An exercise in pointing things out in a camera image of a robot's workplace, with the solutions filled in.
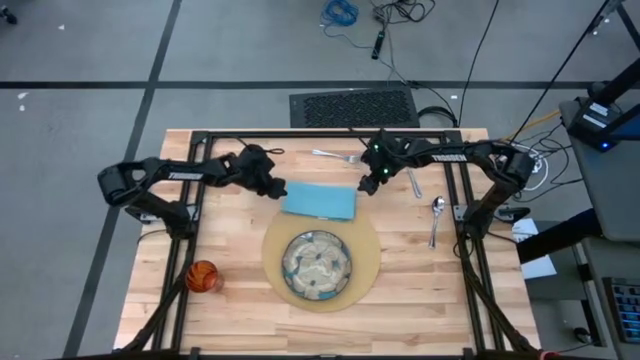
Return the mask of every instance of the butcher block tabletop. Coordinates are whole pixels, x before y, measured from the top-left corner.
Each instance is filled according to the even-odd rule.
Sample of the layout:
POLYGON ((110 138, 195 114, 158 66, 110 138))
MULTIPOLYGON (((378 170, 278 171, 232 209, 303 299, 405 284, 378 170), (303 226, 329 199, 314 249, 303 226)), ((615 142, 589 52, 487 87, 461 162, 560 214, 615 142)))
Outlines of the butcher block tabletop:
MULTIPOLYGON (((485 129, 460 131, 464 140, 488 138, 485 129)), ((191 130, 168 130, 160 157, 186 160, 190 137, 191 130)), ((283 155, 270 155, 276 163, 271 174, 287 181, 356 187, 368 173, 364 164, 311 154, 313 149, 359 154, 364 147, 355 138, 245 141, 265 149, 285 149, 283 155)), ((213 156, 240 153, 242 148, 237 139, 218 139, 213 156)), ((181 352, 200 347, 203 354, 459 355, 463 347, 473 348, 460 259, 452 250, 456 236, 450 208, 439 220, 437 249, 427 246, 433 222, 431 202, 441 195, 450 204, 444 166, 432 164, 413 171, 421 199, 414 196, 406 171, 374 196, 358 192, 357 211, 366 212, 378 233, 382 262, 368 294, 334 313, 312 313, 289 305, 267 281, 261 264, 262 241, 283 199, 258 197, 236 185, 207 188, 195 260, 215 263, 225 285, 219 293, 189 295, 181 352)), ((469 172, 474 196, 480 198, 492 183, 474 165, 469 165, 469 172)), ((454 173, 459 179, 457 166, 454 173)), ((461 183, 456 183, 458 196, 464 199, 461 183)), ((166 200, 178 200, 180 189, 181 182, 160 182, 152 191, 166 200)), ((163 227, 144 226, 142 233, 163 227)), ((511 235, 508 225, 497 222, 491 231, 511 235)), ((131 341, 158 305, 170 242, 164 232, 140 241, 114 348, 131 341)), ((497 303, 532 345, 539 347, 515 245, 487 235, 484 246, 497 303)), ((181 262, 179 258, 176 273, 181 262)), ((479 299, 478 303, 485 341, 492 348, 488 315, 479 299)), ((164 348, 169 347, 174 320, 175 304, 167 316, 164 348)))

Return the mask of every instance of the fork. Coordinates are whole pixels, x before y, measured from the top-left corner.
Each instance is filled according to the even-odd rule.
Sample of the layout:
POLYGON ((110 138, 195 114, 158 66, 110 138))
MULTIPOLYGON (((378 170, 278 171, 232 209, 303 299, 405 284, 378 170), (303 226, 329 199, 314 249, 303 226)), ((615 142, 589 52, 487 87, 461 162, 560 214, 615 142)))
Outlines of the fork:
POLYGON ((332 154, 332 153, 328 153, 326 151, 321 151, 321 150, 316 150, 316 149, 311 151, 311 154, 320 155, 320 156, 337 157, 337 158, 340 158, 340 159, 348 162, 349 164, 357 164, 357 163, 360 162, 360 155, 338 155, 338 154, 332 154))

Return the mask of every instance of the orange cup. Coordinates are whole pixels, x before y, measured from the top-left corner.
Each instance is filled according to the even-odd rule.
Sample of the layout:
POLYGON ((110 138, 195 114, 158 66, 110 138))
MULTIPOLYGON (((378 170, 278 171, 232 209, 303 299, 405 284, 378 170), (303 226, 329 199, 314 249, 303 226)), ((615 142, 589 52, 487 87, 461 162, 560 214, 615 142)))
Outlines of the orange cup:
POLYGON ((187 288, 193 292, 218 292, 223 285, 224 278, 211 261, 197 261, 187 271, 187 288))

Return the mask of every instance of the spoon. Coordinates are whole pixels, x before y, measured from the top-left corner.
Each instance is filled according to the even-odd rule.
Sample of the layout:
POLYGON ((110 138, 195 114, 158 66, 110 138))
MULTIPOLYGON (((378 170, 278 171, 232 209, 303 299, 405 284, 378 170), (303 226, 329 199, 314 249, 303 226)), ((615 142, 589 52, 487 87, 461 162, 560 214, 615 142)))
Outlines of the spoon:
POLYGON ((433 210, 433 227, 431 228, 431 240, 429 240, 429 249, 436 248, 436 228, 438 227, 438 218, 442 211, 444 210, 444 199, 442 196, 438 196, 433 199, 433 203, 431 204, 431 209, 433 210))

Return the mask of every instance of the blue cloth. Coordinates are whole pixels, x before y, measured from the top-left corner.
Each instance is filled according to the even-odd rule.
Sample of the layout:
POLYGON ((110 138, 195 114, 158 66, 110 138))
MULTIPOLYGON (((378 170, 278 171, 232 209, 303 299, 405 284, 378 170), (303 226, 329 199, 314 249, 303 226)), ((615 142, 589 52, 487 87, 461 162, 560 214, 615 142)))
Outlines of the blue cloth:
POLYGON ((352 220, 356 214, 356 189, 287 182, 282 211, 331 220, 352 220))

